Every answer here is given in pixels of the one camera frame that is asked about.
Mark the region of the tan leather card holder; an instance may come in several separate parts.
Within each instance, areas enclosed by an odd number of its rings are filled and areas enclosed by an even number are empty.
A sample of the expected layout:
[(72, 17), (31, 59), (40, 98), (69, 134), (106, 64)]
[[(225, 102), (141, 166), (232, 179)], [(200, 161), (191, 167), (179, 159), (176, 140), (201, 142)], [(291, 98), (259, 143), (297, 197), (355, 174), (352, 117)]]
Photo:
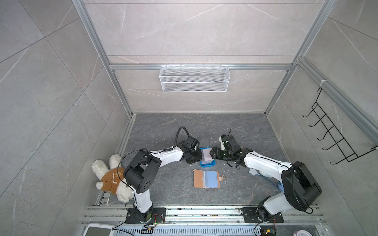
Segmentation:
[(194, 170), (195, 188), (220, 188), (220, 182), (224, 176), (220, 176), (218, 171)]

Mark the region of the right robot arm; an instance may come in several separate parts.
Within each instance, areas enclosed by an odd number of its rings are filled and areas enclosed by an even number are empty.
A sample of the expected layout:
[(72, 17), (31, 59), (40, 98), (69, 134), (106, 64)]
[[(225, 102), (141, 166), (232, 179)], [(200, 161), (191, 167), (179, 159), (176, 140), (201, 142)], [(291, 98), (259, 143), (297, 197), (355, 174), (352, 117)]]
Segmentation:
[(231, 135), (222, 135), (219, 141), (221, 147), (210, 151), (213, 159), (233, 162), (235, 168), (249, 168), (252, 175), (274, 178), (282, 184), (283, 192), (259, 203), (257, 213), (262, 221), (288, 209), (307, 212), (321, 195), (320, 185), (304, 163), (283, 162), (250, 148), (241, 148)]

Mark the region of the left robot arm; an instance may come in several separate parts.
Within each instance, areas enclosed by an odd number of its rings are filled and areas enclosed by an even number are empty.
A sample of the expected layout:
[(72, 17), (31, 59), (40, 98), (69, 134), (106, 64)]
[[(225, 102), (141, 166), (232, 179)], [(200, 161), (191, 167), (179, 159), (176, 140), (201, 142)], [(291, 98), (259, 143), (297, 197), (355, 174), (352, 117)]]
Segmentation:
[(199, 140), (192, 136), (170, 148), (158, 151), (139, 149), (134, 159), (124, 168), (124, 178), (133, 190), (137, 211), (141, 214), (152, 211), (150, 187), (160, 167), (181, 160), (186, 160), (188, 163), (198, 162), (201, 158)]

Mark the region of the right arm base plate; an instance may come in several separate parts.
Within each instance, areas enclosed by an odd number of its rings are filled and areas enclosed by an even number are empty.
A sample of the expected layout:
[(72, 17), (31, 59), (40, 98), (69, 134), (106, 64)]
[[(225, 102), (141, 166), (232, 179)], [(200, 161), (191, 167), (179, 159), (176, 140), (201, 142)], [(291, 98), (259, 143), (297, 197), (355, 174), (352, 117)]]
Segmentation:
[(271, 215), (257, 207), (243, 207), (240, 210), (245, 223), (284, 223), (282, 214)]

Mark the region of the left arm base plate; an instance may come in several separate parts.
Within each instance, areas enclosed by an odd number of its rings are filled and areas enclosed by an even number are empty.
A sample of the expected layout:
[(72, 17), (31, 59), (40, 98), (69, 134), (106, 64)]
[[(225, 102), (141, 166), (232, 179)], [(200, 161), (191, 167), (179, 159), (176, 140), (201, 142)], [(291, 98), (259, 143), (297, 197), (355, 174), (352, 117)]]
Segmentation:
[(136, 208), (129, 208), (126, 224), (153, 224), (153, 223), (164, 223), (166, 216), (166, 208), (164, 207), (153, 207), (149, 209), (146, 213), (141, 213)]

